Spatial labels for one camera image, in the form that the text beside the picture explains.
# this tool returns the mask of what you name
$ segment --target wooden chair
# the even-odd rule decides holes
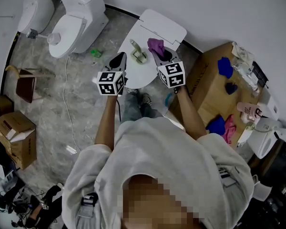
[[[24,101],[31,103],[33,100],[33,94],[35,89],[35,78],[38,77],[47,77],[52,78],[55,77],[54,74],[35,74],[29,71],[38,71],[36,68],[16,68],[14,65],[9,65],[5,68],[5,71],[11,70],[15,72],[17,75],[17,86],[16,86],[16,94],[21,97]]]

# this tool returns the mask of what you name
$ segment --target jeans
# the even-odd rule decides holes
[[[139,108],[137,96],[130,93],[125,98],[125,109],[121,124],[129,120],[136,121],[142,117],[157,118],[162,116],[158,110],[152,109],[149,104],[142,104]]]

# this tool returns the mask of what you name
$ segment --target white paper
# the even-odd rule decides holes
[[[33,131],[35,131],[35,129],[30,129],[30,130],[27,130],[25,132],[21,132],[19,133],[18,135],[16,135],[15,137],[13,137],[10,142],[11,143],[14,143],[14,142],[18,142],[18,141],[22,141],[24,140],[25,138],[27,138],[27,136],[29,136],[29,134],[31,134]]]
[[[232,54],[237,58],[243,60],[245,63],[248,64],[248,67],[251,68],[252,63],[254,61],[253,54],[248,52],[246,49],[238,46],[236,42],[232,42],[232,45],[233,45]]]
[[[11,129],[7,134],[6,134],[6,139],[10,140],[14,135],[16,131],[14,129]]]

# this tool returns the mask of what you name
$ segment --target toilet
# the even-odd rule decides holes
[[[31,29],[38,33],[47,27],[54,13],[52,0],[24,0],[23,12],[18,24],[18,31],[27,34]]]
[[[62,0],[66,14],[54,27],[58,38],[49,45],[50,54],[62,58],[72,52],[85,52],[102,32],[108,18],[103,0]]]
[[[273,148],[277,139],[286,142],[286,129],[280,121],[271,118],[261,118],[247,142],[255,155],[262,159]]]

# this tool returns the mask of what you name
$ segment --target marble floor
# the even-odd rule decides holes
[[[55,14],[42,33],[51,33],[55,24],[65,9],[60,0],[53,0]],[[106,97],[100,96],[97,86],[92,82],[97,72],[102,69],[107,59],[117,53],[125,36],[135,24],[137,19],[106,9],[109,23],[102,31],[93,45],[84,53],[71,54],[67,65],[68,82],[65,88],[65,100],[70,111],[74,128],[74,138],[80,149],[93,145],[98,124],[105,106]],[[92,48],[103,52],[101,58],[93,58],[90,54]],[[186,73],[189,73],[198,54],[181,44],[177,50],[184,62]],[[43,99],[34,100],[31,104],[19,98],[16,93],[17,79],[13,72],[7,72],[4,94],[15,103],[15,110],[23,112],[37,128],[37,160],[25,170],[19,170],[19,176],[36,193],[46,191],[57,182],[64,183],[70,173],[74,162],[80,152],[72,139],[72,126],[67,109],[62,98],[66,81],[67,57],[56,59],[49,53],[45,39],[27,39],[20,35],[13,50],[10,64],[18,68],[40,68],[44,73],[54,73],[54,79],[38,79],[35,92]],[[153,108],[165,114],[167,107],[164,100],[171,92],[157,77],[151,84],[142,89],[151,95]],[[119,98],[121,111],[123,111],[124,96]],[[119,112],[116,108],[115,130],[119,127]],[[67,146],[77,150],[71,154]],[[53,224],[51,228],[61,228],[62,220]]]

